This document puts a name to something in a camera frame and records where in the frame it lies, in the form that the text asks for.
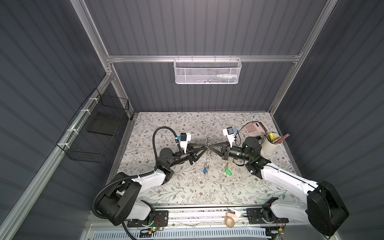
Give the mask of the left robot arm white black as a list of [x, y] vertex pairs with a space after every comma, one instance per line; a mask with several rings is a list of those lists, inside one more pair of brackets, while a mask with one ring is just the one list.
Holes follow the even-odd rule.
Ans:
[[141, 221], [150, 225], [155, 218], [155, 207], [144, 200], [138, 200], [140, 193], [164, 185], [172, 178], [171, 167], [189, 162], [193, 165], [206, 152], [200, 144], [187, 144], [187, 150], [174, 153], [164, 148], [156, 157], [156, 169], [148, 173], [128, 176], [121, 172], [95, 196], [92, 212], [100, 219], [109, 220], [114, 226], [126, 220]]

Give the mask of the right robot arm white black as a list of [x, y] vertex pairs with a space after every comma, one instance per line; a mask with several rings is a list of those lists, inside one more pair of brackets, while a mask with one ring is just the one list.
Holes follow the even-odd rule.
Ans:
[[208, 149], [224, 160], [246, 161], [245, 167], [253, 176], [274, 183], [300, 199], [300, 203], [288, 203], [277, 197], [266, 201], [256, 215], [268, 224], [281, 219], [300, 221], [331, 237], [350, 215], [331, 183], [317, 183], [281, 169], [261, 155], [262, 146], [256, 137], [247, 137], [241, 147], [222, 142], [208, 145]]

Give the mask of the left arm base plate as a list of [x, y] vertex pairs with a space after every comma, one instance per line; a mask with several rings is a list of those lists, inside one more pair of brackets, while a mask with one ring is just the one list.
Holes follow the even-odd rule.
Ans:
[[129, 228], [141, 228], [141, 227], [166, 227], [169, 220], [169, 211], [156, 210], [150, 213], [150, 216], [141, 220], [128, 220], [127, 227]]

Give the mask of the keyring bunch with grey strap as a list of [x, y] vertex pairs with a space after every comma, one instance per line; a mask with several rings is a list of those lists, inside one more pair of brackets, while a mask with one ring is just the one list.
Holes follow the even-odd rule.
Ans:
[[207, 175], [208, 171], [209, 171], [209, 168], [210, 168], [210, 160], [211, 160], [211, 156], [212, 156], [212, 151], [209, 149], [209, 146], [211, 145], [211, 138], [210, 137], [206, 138], [205, 145], [206, 145], [207, 149], [206, 149], [206, 152], [205, 152], [206, 160], [205, 160], [205, 163], [204, 163], [203, 173], [204, 173], [204, 175]]

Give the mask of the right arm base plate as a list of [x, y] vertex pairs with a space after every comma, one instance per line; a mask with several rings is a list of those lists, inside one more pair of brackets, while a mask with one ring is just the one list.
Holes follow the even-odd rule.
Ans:
[[278, 218], [270, 209], [263, 208], [248, 208], [242, 216], [247, 218], [250, 224], [287, 224], [289, 222], [289, 219]]

